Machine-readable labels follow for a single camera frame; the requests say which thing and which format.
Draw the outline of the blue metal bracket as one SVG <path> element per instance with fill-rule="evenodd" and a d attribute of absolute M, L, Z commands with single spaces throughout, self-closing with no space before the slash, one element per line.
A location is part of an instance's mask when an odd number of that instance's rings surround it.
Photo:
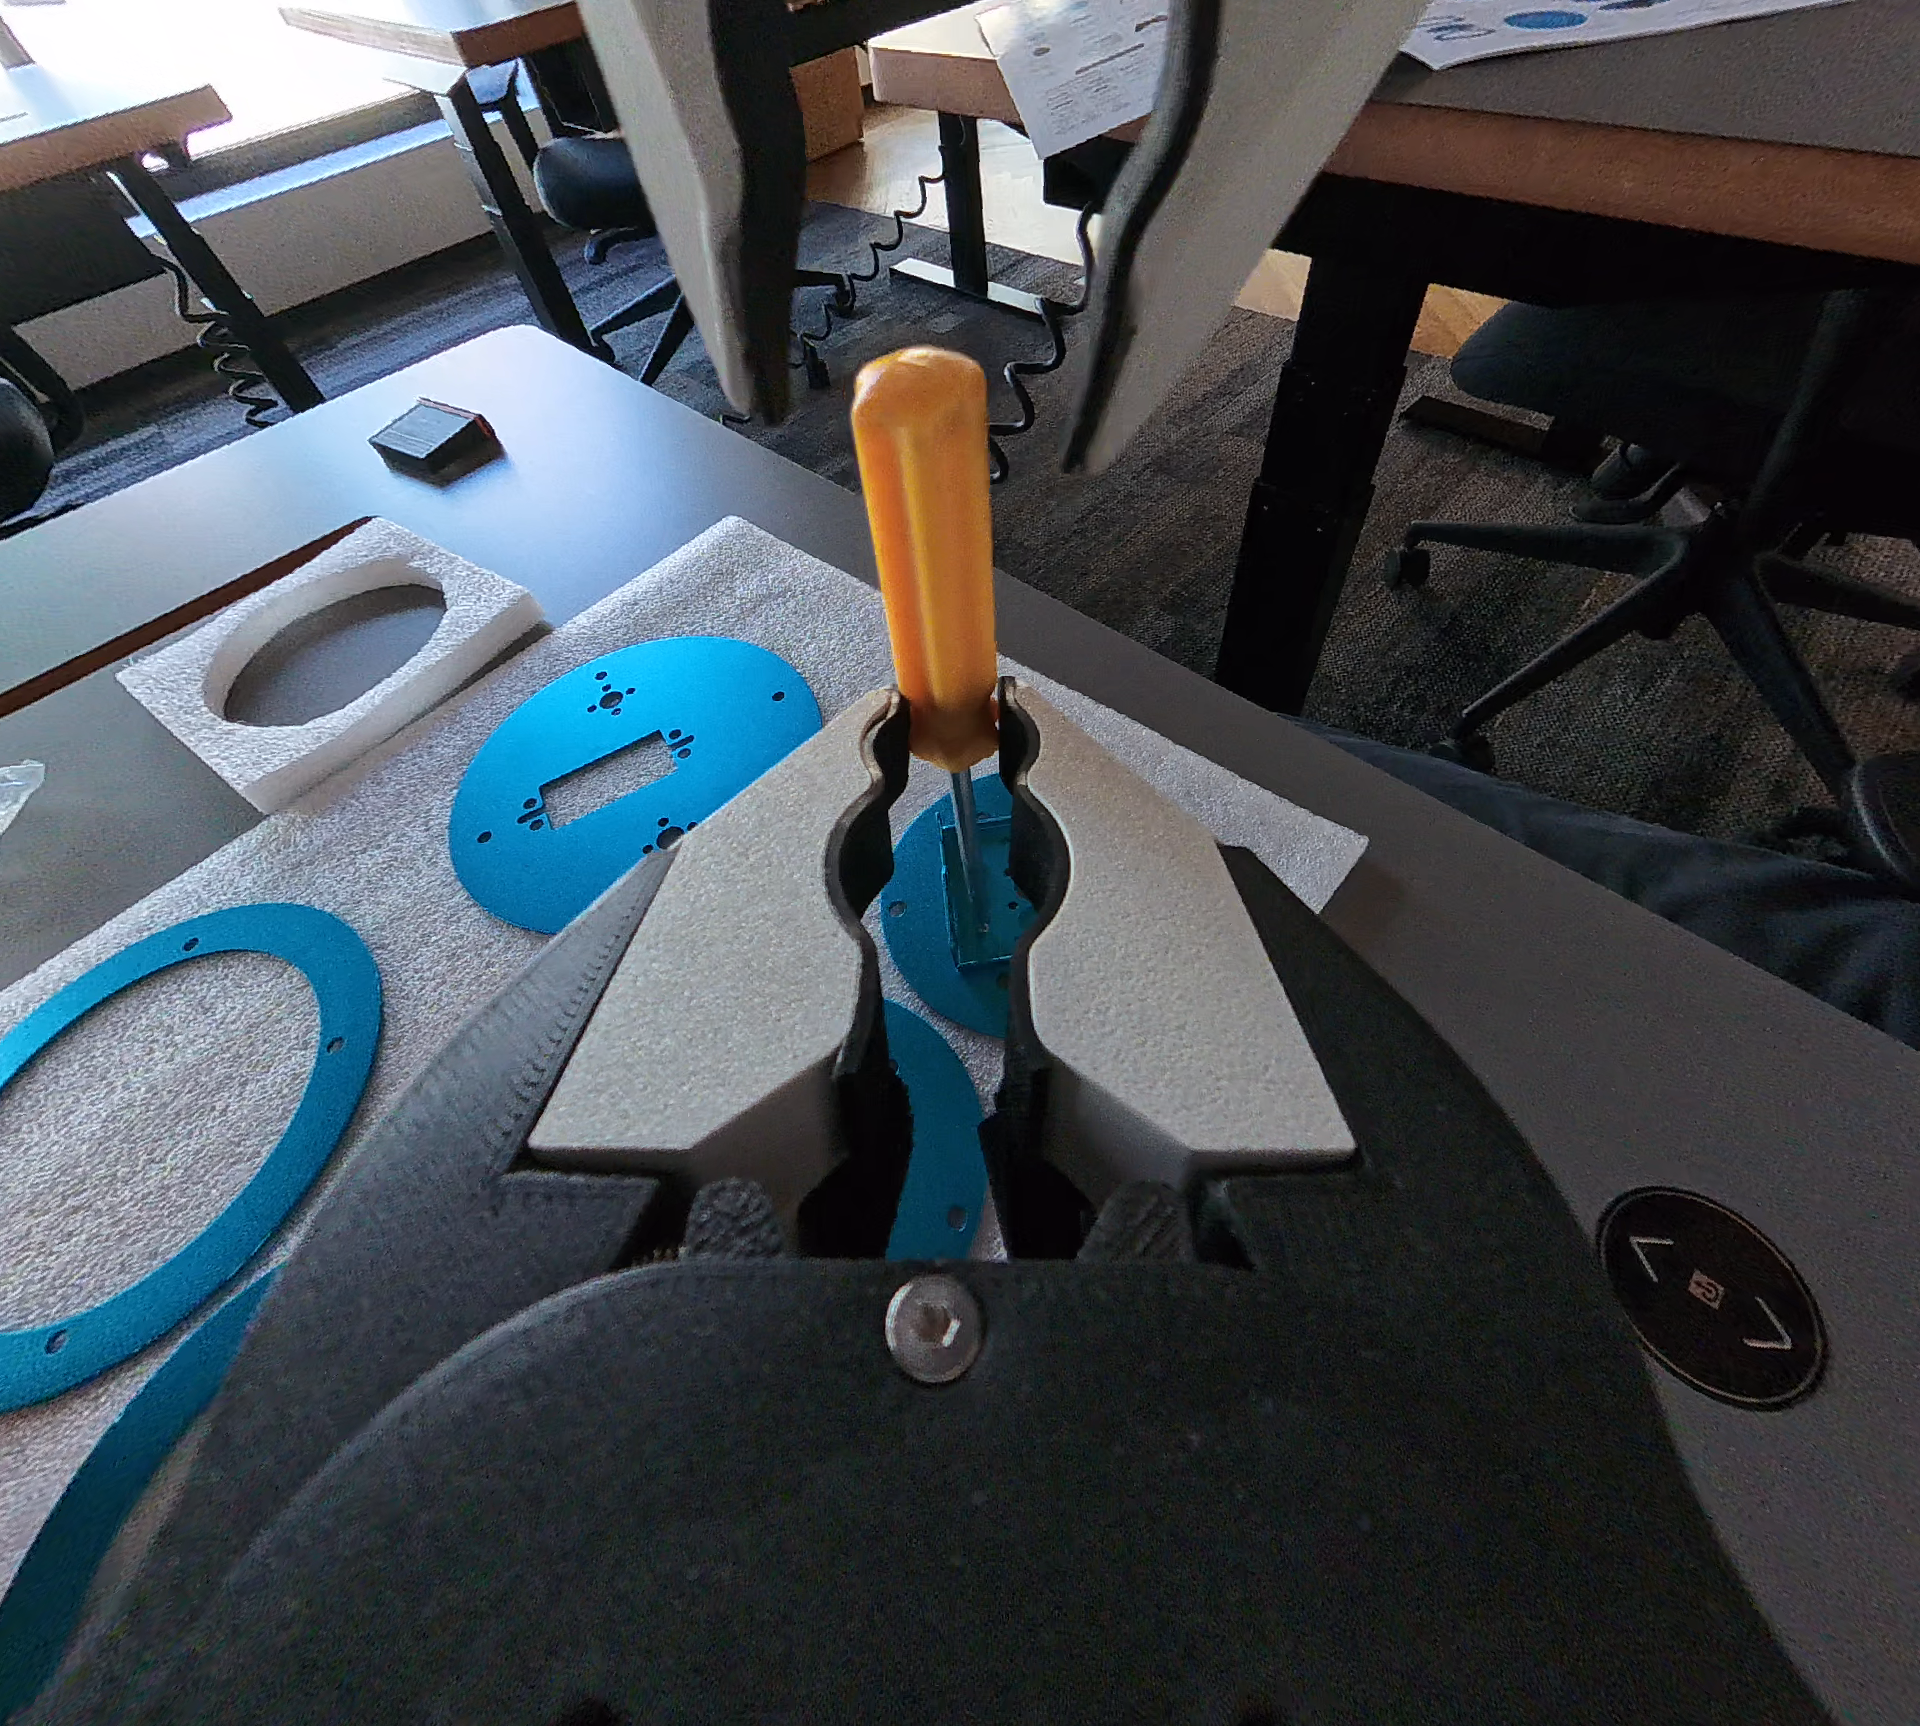
<path fill-rule="evenodd" d="M 1003 968 L 1030 929 L 1035 908 L 1010 873 L 1012 818 L 980 813 L 973 888 L 963 873 L 962 833 L 946 818 L 939 833 L 939 870 L 947 939 L 959 973 Z"/>

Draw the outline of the cardboard box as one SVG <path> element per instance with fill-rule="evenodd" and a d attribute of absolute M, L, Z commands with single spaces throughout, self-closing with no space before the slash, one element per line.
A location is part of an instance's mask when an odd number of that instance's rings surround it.
<path fill-rule="evenodd" d="M 806 162 L 861 143 L 866 99 L 856 48 L 793 64 L 789 82 L 800 108 Z"/>

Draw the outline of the blue disc with rectangular cutout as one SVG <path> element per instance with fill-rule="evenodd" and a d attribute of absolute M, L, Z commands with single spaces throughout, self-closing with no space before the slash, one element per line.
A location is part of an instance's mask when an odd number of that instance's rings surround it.
<path fill-rule="evenodd" d="M 553 934 L 819 723 L 803 676 L 740 638 L 667 636 L 600 654 L 527 695 L 479 746 L 449 805 L 449 865 L 491 916 Z M 556 818 L 549 786 L 654 743 L 661 777 Z"/>

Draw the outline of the person's leg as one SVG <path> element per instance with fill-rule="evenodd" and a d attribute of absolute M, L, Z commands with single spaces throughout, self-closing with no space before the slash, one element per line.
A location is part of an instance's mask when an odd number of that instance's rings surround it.
<path fill-rule="evenodd" d="M 1312 720 L 1301 728 L 1905 1045 L 1917 903 L 1874 873 L 1594 809 Z"/>

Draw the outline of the small black box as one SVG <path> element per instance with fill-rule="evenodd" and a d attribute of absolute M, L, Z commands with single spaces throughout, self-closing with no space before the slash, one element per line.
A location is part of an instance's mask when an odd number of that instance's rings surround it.
<path fill-rule="evenodd" d="M 478 411 L 419 397 L 377 427 L 371 450 L 396 471 L 444 486 L 504 451 L 491 424 Z"/>

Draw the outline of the black saddle stool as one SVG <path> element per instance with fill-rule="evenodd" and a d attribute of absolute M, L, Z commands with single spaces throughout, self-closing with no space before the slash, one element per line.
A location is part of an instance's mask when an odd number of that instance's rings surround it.
<path fill-rule="evenodd" d="M 780 200 L 786 200 L 789 206 L 797 200 L 803 206 L 806 165 L 816 151 L 809 125 L 811 119 L 808 117 L 806 106 L 801 106 L 800 125 L 795 130 L 797 151 L 792 156 L 780 153 L 784 163 L 773 160 L 772 151 L 763 153 L 761 165 L 772 177 L 752 177 L 747 182 L 747 193 L 752 193 L 752 197 L 765 193 L 773 197 L 776 206 Z M 847 130 L 830 127 L 826 150 L 844 150 L 857 140 L 857 124 Z M 590 266 L 600 266 L 618 246 L 660 233 L 657 215 L 643 193 L 633 156 L 618 135 L 552 137 L 539 148 L 533 160 L 533 182 L 541 206 L 553 220 L 573 231 L 588 233 L 585 260 Z M 795 242 L 789 239 L 787 231 L 782 231 L 780 225 L 776 225 L 773 231 L 765 231 L 763 225 L 755 231 L 747 228 L 747 231 L 752 231 L 752 237 L 740 248 L 737 276 L 772 305 L 770 296 L 776 280 L 773 261 L 789 258 L 786 248 Z M 851 273 L 803 266 L 795 266 L 789 273 L 787 284 L 795 287 L 828 289 L 833 312 L 853 312 L 856 287 Z M 695 326 L 693 312 L 677 284 L 667 281 L 645 289 L 608 318 L 591 323 L 588 337 L 605 352 L 603 342 L 614 332 L 648 321 L 657 313 L 666 313 L 666 321 L 651 353 L 638 371 L 640 383 L 654 386 L 660 381 L 661 371 L 671 366 Z M 830 370 L 822 353 L 823 339 L 830 334 L 831 318 L 828 318 L 828 323 L 819 332 L 797 332 L 793 342 L 806 383 L 816 392 L 830 389 L 831 386 Z"/>

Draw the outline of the white foam block with hole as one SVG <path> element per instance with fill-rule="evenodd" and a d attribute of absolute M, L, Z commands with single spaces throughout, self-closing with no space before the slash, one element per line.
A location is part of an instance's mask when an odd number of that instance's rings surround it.
<path fill-rule="evenodd" d="M 407 584 L 438 591 L 442 617 L 381 681 L 298 725 L 256 728 L 227 716 L 227 690 L 271 636 L 352 596 Z M 371 518 L 115 679 L 233 792 L 276 811 L 440 705 L 539 617 L 524 586 Z"/>

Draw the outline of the orange screwdriver handle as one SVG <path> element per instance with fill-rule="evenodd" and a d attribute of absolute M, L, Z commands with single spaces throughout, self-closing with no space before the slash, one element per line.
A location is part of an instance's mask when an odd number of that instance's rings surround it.
<path fill-rule="evenodd" d="M 949 771 L 976 929 L 989 911 L 969 771 L 995 749 L 998 657 L 985 374 L 899 348 L 857 371 L 850 422 L 909 749 Z"/>

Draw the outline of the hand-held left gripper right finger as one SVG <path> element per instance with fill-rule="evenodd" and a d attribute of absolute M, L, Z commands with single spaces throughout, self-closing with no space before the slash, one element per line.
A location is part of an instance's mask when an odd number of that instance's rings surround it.
<path fill-rule="evenodd" d="M 1003 1225 L 1119 1186 L 1343 1166 L 1355 1142 L 1212 830 L 1027 681 L 999 681 L 1010 968 L 989 1181 Z"/>

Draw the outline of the printed instruction booklet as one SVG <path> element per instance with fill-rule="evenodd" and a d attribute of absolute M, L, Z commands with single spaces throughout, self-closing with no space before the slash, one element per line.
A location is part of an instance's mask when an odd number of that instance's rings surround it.
<path fill-rule="evenodd" d="M 1846 0 L 1431 0 L 1403 40 L 1427 69 Z M 976 15 L 1037 153 L 1143 117 L 1160 84 L 1169 0 L 1003 0 Z"/>

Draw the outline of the grey desk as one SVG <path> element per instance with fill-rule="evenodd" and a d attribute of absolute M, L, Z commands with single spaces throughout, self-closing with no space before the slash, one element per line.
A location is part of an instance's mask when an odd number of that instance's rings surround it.
<path fill-rule="evenodd" d="M 418 400 L 499 457 L 444 483 L 371 433 Z M 4 540 L 5 722 L 52 777 L 8 836 L 4 980 L 235 838 L 246 799 L 107 676 L 189 601 L 362 515 L 525 586 L 563 622 L 724 515 L 872 575 L 859 501 L 581 352 L 507 326 Z M 1326 920 L 1474 1065 L 1583 1223 L 1635 1186 L 1755 1223 L 1827 1329 L 1818 1388 L 1713 1401 L 1658 1368 L 1693 1483 L 1843 1721 L 1915 1721 L 1915 1054 L 1372 763 L 998 579 L 1001 648 L 1367 838 Z"/>

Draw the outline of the white foam sheet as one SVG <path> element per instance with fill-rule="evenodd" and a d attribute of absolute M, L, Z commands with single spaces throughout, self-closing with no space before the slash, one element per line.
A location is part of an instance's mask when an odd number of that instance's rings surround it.
<path fill-rule="evenodd" d="M 381 978 L 355 1143 L 539 945 L 478 908 L 451 870 L 446 828 L 467 760 L 573 663 L 684 634 L 786 657 L 823 717 L 894 676 L 873 586 L 726 518 L 12 984 L 4 1030 L 157 928 L 233 903 L 315 906 L 357 931 Z M 298 971 L 233 954 L 144 980 L 36 1059 L 4 1093 L 4 1329 L 92 1306 L 200 1234 L 279 1138 L 317 1023 Z"/>

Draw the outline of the small blue perforated disc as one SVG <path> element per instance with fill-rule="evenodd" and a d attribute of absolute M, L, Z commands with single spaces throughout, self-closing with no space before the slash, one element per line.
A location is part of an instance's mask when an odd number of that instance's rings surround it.
<path fill-rule="evenodd" d="M 972 779 L 976 818 L 1012 818 L 1012 799 L 999 777 Z M 949 795 L 929 801 L 894 848 L 891 878 L 877 900 L 885 948 L 903 984 L 923 1004 L 980 1035 L 1001 1041 L 1010 1010 L 1010 963 L 995 969 L 959 971 L 947 937 L 939 832 L 954 821 Z"/>

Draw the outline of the black office chair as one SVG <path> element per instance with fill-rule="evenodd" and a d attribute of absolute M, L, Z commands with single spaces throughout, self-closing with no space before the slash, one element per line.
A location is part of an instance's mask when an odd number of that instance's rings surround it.
<path fill-rule="evenodd" d="M 1386 561 L 1421 584 L 1446 543 L 1635 575 L 1454 720 L 1440 754 L 1484 765 L 1481 728 L 1629 634 L 1703 617 L 1836 795 L 1855 856 L 1917 888 L 1915 754 L 1860 760 L 1775 615 L 1801 605 L 1914 629 L 1915 601 L 1791 558 L 1827 533 L 1917 537 L 1915 289 L 1821 298 L 1512 304 L 1457 352 L 1476 397 L 1610 436 L 1654 459 L 1620 469 L 1605 521 L 1413 521 Z"/>

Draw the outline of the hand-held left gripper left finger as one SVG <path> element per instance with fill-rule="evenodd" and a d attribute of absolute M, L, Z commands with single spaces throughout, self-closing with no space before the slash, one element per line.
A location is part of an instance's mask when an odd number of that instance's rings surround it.
<path fill-rule="evenodd" d="M 532 1127 L 532 1155 L 782 1213 L 890 1218 L 909 1149 L 861 913 L 894 870 L 907 712 L 853 699 L 669 860 Z"/>

